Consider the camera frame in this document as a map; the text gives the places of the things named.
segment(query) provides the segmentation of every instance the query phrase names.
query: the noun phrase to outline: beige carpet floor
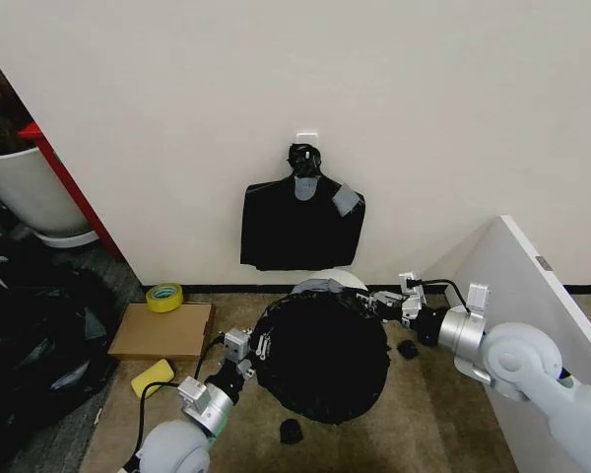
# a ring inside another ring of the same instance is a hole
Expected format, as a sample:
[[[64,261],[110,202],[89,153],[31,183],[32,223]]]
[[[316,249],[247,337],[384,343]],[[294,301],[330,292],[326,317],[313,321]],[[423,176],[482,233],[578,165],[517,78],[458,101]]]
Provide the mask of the beige carpet floor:
[[[211,339],[219,330],[253,326],[276,295],[195,295],[194,301],[216,305]],[[430,301],[444,304],[444,299]],[[391,347],[414,334],[397,322],[386,325]],[[484,389],[453,368],[453,359],[438,349],[420,347],[411,361],[396,350],[385,389],[365,415],[339,427],[309,421],[285,409],[255,379],[248,381],[229,423],[213,446],[211,472],[407,472],[511,473],[512,457]],[[222,356],[215,348],[202,368],[205,378]],[[136,441],[139,402],[129,381],[149,362],[123,362],[113,381],[82,473],[115,473]],[[194,364],[176,366],[177,379]],[[355,373],[355,382],[359,374]],[[174,389],[162,388],[147,401],[146,432],[156,424],[183,418]],[[280,444],[279,427],[297,418],[304,440]]]

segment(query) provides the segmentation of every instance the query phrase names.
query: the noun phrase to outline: black plastic bag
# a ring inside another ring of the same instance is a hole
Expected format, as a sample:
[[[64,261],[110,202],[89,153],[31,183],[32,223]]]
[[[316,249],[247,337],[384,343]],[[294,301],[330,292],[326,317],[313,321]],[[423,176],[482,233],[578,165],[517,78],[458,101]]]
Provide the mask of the black plastic bag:
[[[76,409],[107,383],[117,321],[111,293],[87,270],[0,265],[0,464],[35,431]]]

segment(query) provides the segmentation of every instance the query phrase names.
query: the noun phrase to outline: white flower pot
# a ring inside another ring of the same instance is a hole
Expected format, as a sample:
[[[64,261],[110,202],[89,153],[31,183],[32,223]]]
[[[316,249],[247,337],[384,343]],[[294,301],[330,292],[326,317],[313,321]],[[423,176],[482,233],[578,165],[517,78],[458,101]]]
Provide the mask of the white flower pot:
[[[0,200],[42,241],[66,238],[75,246],[92,240],[74,238],[92,230],[37,147],[0,156]]]

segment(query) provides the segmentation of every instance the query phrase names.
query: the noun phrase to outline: metal bracket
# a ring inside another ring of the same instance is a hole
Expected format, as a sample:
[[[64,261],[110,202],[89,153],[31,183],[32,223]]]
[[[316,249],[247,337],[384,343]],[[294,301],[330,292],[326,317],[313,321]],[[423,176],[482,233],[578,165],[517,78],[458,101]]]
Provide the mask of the metal bracket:
[[[226,333],[224,347],[226,360],[238,365],[249,353],[249,334],[237,328],[231,329]]]
[[[407,287],[409,280],[418,279],[414,273],[401,273],[399,274],[399,279],[401,282],[401,294],[407,298],[403,302],[403,319],[401,323],[403,323],[403,326],[409,327],[410,321],[418,316],[418,312],[423,308],[423,304],[427,303],[427,299],[425,299],[425,292],[422,286],[416,286],[412,289]]]

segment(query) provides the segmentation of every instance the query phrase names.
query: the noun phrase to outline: white panel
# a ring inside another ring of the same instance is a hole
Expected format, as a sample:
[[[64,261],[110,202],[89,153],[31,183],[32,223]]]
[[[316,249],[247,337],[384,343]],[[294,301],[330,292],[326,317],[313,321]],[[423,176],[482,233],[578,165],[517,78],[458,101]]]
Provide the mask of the white panel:
[[[463,294],[472,281],[491,287],[487,330],[507,321],[540,328],[557,343],[564,367],[591,384],[591,322],[537,256],[512,218],[502,216],[462,262],[454,280]],[[581,471],[554,441],[533,405],[510,401],[491,389],[487,393],[521,473]]]
[[[1,0],[0,66],[145,284],[301,280],[238,264],[301,130],[365,282],[507,212],[591,284],[591,0]]]

